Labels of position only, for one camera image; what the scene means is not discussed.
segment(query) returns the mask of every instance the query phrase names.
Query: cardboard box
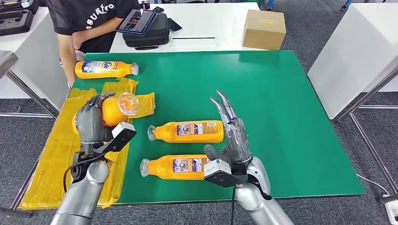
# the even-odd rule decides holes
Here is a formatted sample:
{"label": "cardboard box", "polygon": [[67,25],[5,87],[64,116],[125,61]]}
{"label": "cardboard box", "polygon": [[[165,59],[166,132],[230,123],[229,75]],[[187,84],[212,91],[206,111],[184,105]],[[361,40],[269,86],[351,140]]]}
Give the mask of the cardboard box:
{"label": "cardboard box", "polygon": [[242,46],[277,50],[286,34],[283,13],[249,9],[243,30]]}

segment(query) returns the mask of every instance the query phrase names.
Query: white table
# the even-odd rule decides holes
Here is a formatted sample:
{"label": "white table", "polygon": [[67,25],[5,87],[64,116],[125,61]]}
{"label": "white table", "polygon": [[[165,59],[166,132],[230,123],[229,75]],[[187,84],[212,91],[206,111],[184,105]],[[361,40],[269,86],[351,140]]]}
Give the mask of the white table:
{"label": "white table", "polygon": [[128,47],[122,34],[117,33],[111,53],[254,50],[242,47],[242,37],[247,10],[259,10],[255,2],[151,4],[152,9],[156,6],[163,8],[167,17],[183,29],[177,33],[170,32],[168,44],[143,51]]}
{"label": "white table", "polygon": [[[0,50],[12,51],[18,61],[11,70],[57,110],[69,92],[59,66],[58,43],[46,7],[39,7],[29,32],[0,37]],[[7,76],[0,79],[0,98],[29,98]]]}
{"label": "white table", "polygon": [[[354,3],[308,72],[330,119],[398,67],[398,3]],[[398,91],[398,78],[380,91]]]}

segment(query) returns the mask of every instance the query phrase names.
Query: floor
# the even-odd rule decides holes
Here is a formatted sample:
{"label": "floor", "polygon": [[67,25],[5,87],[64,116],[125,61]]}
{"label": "floor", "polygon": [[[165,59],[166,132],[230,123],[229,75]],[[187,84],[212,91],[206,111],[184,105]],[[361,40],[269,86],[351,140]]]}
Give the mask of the floor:
{"label": "floor", "polygon": [[[275,0],[274,10],[284,12],[287,34],[282,49],[294,50],[305,72],[316,59],[342,18],[344,0]],[[397,93],[381,93],[372,104],[398,105]],[[23,112],[40,112],[31,100],[0,100],[0,112],[12,112],[19,105]],[[398,180],[398,111],[359,110],[356,116],[395,180]],[[0,117],[0,206],[9,207],[29,170],[35,163],[51,131],[53,119]],[[350,119],[331,122],[356,173],[392,191],[356,127]],[[387,225],[385,208],[377,198],[383,190],[361,180],[366,195],[279,200],[296,225]],[[252,224],[237,205],[235,223]],[[35,211],[33,218],[21,220],[0,216],[0,225],[49,224],[55,210]],[[231,216],[230,203],[170,204],[111,207],[97,210],[93,224],[226,225]]]}

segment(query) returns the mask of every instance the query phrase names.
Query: orange bottle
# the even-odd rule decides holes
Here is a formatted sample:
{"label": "orange bottle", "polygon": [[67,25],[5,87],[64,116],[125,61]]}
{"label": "orange bottle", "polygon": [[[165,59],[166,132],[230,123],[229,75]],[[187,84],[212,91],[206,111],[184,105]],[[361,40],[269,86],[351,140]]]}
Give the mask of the orange bottle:
{"label": "orange bottle", "polygon": [[137,75],[138,65],[121,61],[79,61],[75,65],[75,73],[81,79],[116,77]]}
{"label": "orange bottle", "polygon": [[[120,122],[126,122],[128,116],[135,115],[142,105],[138,98],[130,93],[123,93],[118,98],[108,97],[102,103],[102,120],[108,127],[118,125]],[[73,131],[78,134],[76,115],[72,118]]]}
{"label": "orange bottle", "polygon": [[224,129],[219,120],[169,122],[160,127],[149,126],[148,139],[168,143],[219,143]]}
{"label": "orange bottle", "polygon": [[203,180],[206,155],[167,155],[156,160],[144,158],[140,164],[143,177],[155,175],[165,180]]}

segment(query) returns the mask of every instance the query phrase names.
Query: green table surface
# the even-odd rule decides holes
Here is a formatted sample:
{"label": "green table surface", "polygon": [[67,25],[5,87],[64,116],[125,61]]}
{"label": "green table surface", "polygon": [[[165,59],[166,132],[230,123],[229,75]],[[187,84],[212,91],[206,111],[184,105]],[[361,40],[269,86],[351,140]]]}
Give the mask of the green table surface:
{"label": "green table surface", "polygon": [[[219,120],[210,96],[221,90],[245,123],[253,156],[261,159],[275,198],[360,195],[365,191],[293,51],[92,53],[86,60],[136,62],[136,94],[155,92],[151,116],[135,119],[122,192],[117,203],[231,199],[231,188],[207,181],[141,177],[143,158],[203,154],[204,144],[150,142],[149,125]],[[74,86],[101,92],[116,79],[77,79]],[[214,144],[216,149],[225,141]]]}

